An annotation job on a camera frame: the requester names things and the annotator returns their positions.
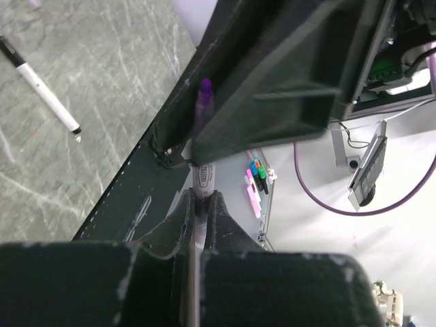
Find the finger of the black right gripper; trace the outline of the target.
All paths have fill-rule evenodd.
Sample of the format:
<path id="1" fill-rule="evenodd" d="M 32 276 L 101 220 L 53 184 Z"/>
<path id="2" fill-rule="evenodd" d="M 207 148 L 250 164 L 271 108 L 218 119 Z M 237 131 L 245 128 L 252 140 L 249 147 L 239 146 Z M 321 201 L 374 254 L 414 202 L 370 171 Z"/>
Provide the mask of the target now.
<path id="1" fill-rule="evenodd" d="M 352 110 L 382 42 L 393 1 L 284 1 L 215 94 L 193 139 L 202 165 L 320 137 Z"/>
<path id="2" fill-rule="evenodd" d="M 167 169 L 183 164 L 176 154 L 193 129 L 198 92 L 215 95 L 259 37 L 270 18 L 267 1 L 218 1 L 192 59 L 153 121 L 150 147 Z"/>

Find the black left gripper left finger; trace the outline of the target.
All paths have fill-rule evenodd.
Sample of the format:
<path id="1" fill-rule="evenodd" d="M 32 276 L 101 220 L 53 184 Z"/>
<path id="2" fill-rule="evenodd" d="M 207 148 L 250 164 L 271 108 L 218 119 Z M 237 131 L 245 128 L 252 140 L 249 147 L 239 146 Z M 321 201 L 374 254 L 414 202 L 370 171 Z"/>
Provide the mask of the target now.
<path id="1" fill-rule="evenodd" d="M 2 326 L 182 326 L 194 199 L 143 240 L 5 243 Z"/>

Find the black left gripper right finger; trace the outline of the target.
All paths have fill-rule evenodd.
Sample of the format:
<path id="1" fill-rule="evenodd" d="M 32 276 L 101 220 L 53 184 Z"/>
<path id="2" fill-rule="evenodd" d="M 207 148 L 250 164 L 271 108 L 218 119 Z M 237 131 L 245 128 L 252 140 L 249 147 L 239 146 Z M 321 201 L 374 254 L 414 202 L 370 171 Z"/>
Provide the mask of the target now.
<path id="1" fill-rule="evenodd" d="M 382 326 L 371 282 L 340 253 L 270 252 L 230 216 L 208 210 L 200 268 L 201 326 Z"/>

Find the white pen purple tip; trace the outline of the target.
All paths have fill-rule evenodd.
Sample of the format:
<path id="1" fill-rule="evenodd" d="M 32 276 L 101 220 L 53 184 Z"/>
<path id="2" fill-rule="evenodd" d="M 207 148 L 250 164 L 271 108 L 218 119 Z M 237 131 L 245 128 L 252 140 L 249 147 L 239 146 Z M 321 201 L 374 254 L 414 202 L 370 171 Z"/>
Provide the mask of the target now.
<path id="1" fill-rule="evenodd" d="M 188 326 L 200 325 L 200 256 L 204 250 L 208 207 L 215 190 L 215 164 L 192 166 L 195 208 L 191 237 Z"/>

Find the white pen black tip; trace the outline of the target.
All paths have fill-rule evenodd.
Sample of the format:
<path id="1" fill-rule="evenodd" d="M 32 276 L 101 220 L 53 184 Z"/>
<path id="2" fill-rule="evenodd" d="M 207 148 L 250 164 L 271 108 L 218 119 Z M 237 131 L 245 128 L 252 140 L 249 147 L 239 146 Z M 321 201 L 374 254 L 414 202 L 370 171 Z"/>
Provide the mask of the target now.
<path id="1" fill-rule="evenodd" d="M 3 35 L 1 36 L 1 52 L 42 101 L 51 109 L 60 122 L 66 126 L 68 131 L 75 136 L 79 136 L 82 132 L 80 124 Z"/>

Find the pink transparent pen cap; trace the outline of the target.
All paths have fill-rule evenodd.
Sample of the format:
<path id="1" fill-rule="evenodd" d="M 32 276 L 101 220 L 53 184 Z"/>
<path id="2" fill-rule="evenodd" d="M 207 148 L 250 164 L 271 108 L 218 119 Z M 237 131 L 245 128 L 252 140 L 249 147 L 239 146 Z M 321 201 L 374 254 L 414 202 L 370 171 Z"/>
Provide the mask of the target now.
<path id="1" fill-rule="evenodd" d="M 212 82 L 204 78 L 200 83 L 193 120 L 193 134 L 198 134 L 208 123 L 214 112 L 214 93 Z"/>

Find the black base bar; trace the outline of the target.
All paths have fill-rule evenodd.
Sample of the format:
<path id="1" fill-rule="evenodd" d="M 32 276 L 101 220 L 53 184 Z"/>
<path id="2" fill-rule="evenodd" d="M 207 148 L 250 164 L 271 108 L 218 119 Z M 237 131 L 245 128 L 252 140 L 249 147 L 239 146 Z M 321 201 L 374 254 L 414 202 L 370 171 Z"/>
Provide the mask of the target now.
<path id="1" fill-rule="evenodd" d="M 161 165 L 148 129 L 78 229 L 74 240 L 131 241 L 166 218 L 189 168 Z"/>

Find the marker set on desk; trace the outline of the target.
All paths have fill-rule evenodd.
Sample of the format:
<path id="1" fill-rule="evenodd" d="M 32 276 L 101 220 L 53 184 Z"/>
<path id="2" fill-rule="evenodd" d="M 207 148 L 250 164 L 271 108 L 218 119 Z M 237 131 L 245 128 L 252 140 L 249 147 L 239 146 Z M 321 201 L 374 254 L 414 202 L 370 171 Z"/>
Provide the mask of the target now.
<path id="1" fill-rule="evenodd" d="M 246 151 L 249 163 L 245 170 L 245 191 L 253 213 L 263 224 L 270 214 L 277 175 L 268 165 L 262 150 Z"/>

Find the grey device on floor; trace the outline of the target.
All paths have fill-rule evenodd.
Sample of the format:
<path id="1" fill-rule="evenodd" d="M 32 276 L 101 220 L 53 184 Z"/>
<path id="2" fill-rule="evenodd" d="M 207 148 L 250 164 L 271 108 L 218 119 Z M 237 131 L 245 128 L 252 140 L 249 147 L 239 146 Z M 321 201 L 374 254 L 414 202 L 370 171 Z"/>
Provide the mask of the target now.
<path id="1" fill-rule="evenodd" d="M 348 200 L 358 212 L 368 205 L 375 195 L 375 183 L 382 173 L 388 138 L 387 121 L 383 120 L 377 127 L 370 145 L 360 160 L 352 179 L 348 184 Z"/>

